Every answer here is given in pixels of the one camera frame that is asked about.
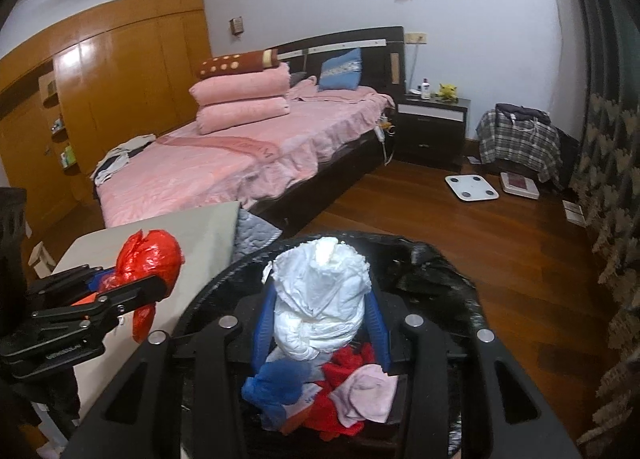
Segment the rolled brown mat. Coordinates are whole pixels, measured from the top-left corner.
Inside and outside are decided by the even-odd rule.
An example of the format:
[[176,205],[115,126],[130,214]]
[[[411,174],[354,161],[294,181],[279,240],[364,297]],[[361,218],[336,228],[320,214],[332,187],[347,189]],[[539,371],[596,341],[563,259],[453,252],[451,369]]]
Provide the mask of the rolled brown mat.
[[221,74],[256,73],[278,64],[277,49],[226,54],[202,62],[198,76],[204,80]]

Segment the dark gray curtain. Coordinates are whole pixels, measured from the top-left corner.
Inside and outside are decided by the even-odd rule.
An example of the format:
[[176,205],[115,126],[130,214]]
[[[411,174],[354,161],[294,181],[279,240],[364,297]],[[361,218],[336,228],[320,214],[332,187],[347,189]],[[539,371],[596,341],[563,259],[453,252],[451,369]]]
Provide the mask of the dark gray curtain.
[[590,89],[571,186],[597,233],[593,251],[606,259],[598,282],[620,306],[609,324],[609,346],[619,351],[620,362],[603,376],[597,392],[602,407],[578,445],[587,457],[611,457],[639,392],[640,0],[582,4]]

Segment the black trash bag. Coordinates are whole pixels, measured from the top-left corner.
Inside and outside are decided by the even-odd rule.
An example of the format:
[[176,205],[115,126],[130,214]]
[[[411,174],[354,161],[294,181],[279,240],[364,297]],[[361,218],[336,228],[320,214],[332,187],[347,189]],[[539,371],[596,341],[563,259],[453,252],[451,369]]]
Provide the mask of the black trash bag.
[[[232,314],[238,301],[260,293],[265,265],[283,251],[325,236],[353,246],[370,264],[370,272],[382,291],[400,296],[412,312],[417,312],[461,342],[479,329],[488,328],[475,286],[431,245],[394,235],[363,232],[327,232],[277,241],[246,256],[220,273],[191,302],[175,327],[180,337],[203,329],[222,315]],[[190,453],[193,406],[192,371],[186,372],[183,394],[182,446]],[[460,449],[462,422],[460,402],[461,371],[449,366],[449,456]],[[244,378],[236,378],[238,391]],[[262,429],[259,411],[241,400],[244,437],[249,457],[269,458],[361,458],[389,457],[401,445],[403,425],[367,422],[355,437],[339,437],[330,442],[318,433],[300,428],[289,436]]]

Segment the silver bolt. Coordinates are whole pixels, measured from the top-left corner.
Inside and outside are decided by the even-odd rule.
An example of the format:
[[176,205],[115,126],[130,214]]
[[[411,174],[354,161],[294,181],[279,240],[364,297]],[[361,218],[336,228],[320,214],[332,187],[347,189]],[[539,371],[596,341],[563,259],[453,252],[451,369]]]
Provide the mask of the silver bolt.
[[160,330],[153,331],[153,333],[151,333],[148,337],[146,337],[146,340],[151,345],[159,345],[166,340],[166,333]]
[[233,316],[232,314],[224,315],[218,320],[218,325],[224,329],[231,329],[238,324],[238,318]]
[[419,314],[408,314],[404,317],[404,322],[410,327],[420,327],[424,324],[424,319]]
[[481,329],[476,333],[478,340],[488,344],[489,342],[493,342],[495,340],[495,334],[490,329]]

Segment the white bottle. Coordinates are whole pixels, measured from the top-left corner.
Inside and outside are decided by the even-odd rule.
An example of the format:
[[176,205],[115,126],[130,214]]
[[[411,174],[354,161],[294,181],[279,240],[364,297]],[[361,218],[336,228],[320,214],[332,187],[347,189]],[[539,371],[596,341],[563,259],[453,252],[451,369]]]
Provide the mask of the white bottle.
[[425,78],[420,85],[420,98],[423,100],[428,100],[431,98],[431,92],[429,91],[429,81]]

